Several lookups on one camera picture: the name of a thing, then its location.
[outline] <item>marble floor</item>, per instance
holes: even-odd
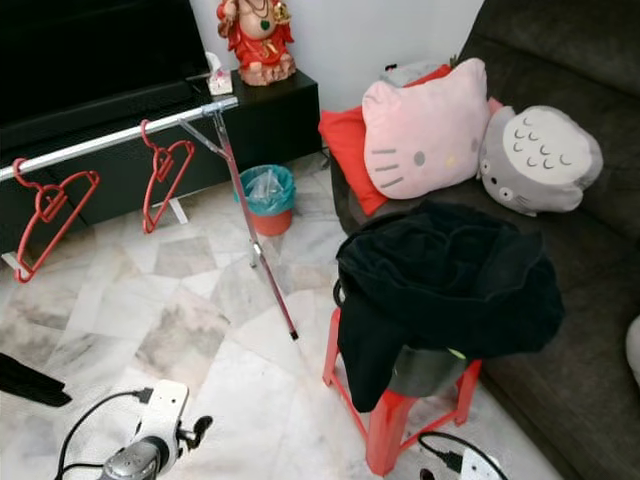
[[[186,225],[167,212],[143,235],[135,212],[69,235],[27,285],[1,268],[0,351],[65,381],[74,400],[54,409],[0,395],[0,478],[51,480],[66,432],[90,405],[163,378],[190,389],[186,425],[205,414],[215,422],[167,480],[374,478],[346,408],[321,380],[334,255],[345,238],[323,160],[315,154],[291,165],[293,224],[263,243],[297,342],[263,275],[249,267],[229,183],[183,198]],[[408,431],[450,405],[448,395],[419,402]],[[129,399],[103,407],[78,430],[68,461],[104,461],[127,444],[142,408]],[[483,388],[468,423],[444,430],[484,448],[510,478],[560,478]],[[417,480],[422,467],[438,480],[456,478],[417,447],[388,478]],[[65,479],[97,476],[74,470]]]

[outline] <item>red hanger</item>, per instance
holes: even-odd
[[[149,178],[149,184],[147,185],[147,191],[145,193],[144,203],[142,205],[142,213],[144,215],[144,218],[142,220],[142,229],[145,233],[151,233],[156,228],[160,217],[162,217],[162,214],[167,209],[169,200],[171,200],[171,197],[178,187],[180,180],[182,180],[182,176],[184,175],[184,172],[187,170],[187,167],[189,166],[189,163],[193,158],[196,147],[192,142],[188,140],[180,140],[171,145],[169,148],[158,147],[155,143],[149,140],[149,137],[147,136],[147,132],[145,131],[147,123],[149,123],[148,120],[143,120],[140,124],[140,128],[142,130],[142,140],[147,147],[153,150],[153,173]],[[178,171],[178,174],[176,175],[171,188],[169,188],[167,195],[164,197],[160,209],[155,214],[155,216],[151,216],[151,197],[153,193],[153,187],[156,185],[156,182],[162,183],[166,180],[167,175],[169,174],[169,172],[173,168],[173,164],[175,163],[173,161],[173,152],[180,147],[185,147],[187,149],[187,158]]]
[[[22,175],[20,174],[20,165],[25,160],[26,158],[18,158],[13,162],[13,175],[22,186],[26,188],[35,188],[38,193],[36,193],[35,198],[35,213],[31,217],[31,220],[29,220],[27,227],[24,229],[22,238],[20,239],[20,246],[18,247],[18,255],[16,260],[21,268],[16,269],[14,277],[20,283],[27,283],[33,278],[44,261],[51,254],[53,248],[58,244],[66,231],[69,230],[69,227],[80,213],[80,210],[82,210],[82,208],[87,203],[91,195],[93,195],[93,192],[100,183],[100,176],[96,172],[91,170],[74,173],[70,177],[67,177],[65,180],[63,180],[60,185],[45,185],[43,187],[37,182],[27,182],[24,178],[22,178]],[[27,248],[27,243],[29,242],[29,237],[31,236],[31,232],[35,228],[38,221],[51,223],[60,209],[69,200],[69,197],[65,193],[65,188],[67,187],[67,185],[74,182],[75,180],[78,180],[79,178],[86,178],[87,180],[89,180],[89,190],[87,190],[87,192],[82,197],[82,200],[76,205],[69,218],[67,218],[62,227],[60,227],[60,230],[58,230],[58,233],[55,234],[53,240],[49,242],[49,245],[47,245],[47,248],[45,248],[40,258],[38,258],[38,260],[32,266],[29,266],[24,260],[24,255]]]

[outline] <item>black jacket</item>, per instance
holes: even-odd
[[[540,234],[461,205],[423,202],[351,235],[338,345],[352,401],[372,410],[403,345],[468,358],[540,350],[564,316]]]

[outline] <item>extension socket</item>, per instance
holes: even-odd
[[[500,464],[498,461],[493,460],[498,467]],[[460,472],[460,480],[501,480],[500,475],[496,472],[491,465],[484,461],[484,459],[470,448],[465,449],[462,457],[462,471]]]
[[[167,460],[159,474],[171,470],[180,456],[177,433],[187,398],[189,398],[189,389],[186,385],[170,380],[160,380],[153,387],[149,404],[142,412],[136,433],[131,440],[131,443],[135,443],[152,437],[164,442]]]

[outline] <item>plastic bag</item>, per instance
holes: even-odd
[[[251,202],[265,206],[270,205],[271,200],[279,198],[283,192],[282,185],[273,170],[267,170],[258,175],[247,184],[246,189],[250,192],[248,198]]]
[[[261,165],[243,172],[240,179],[249,209],[256,215],[278,215],[293,208],[296,187],[289,169]]]

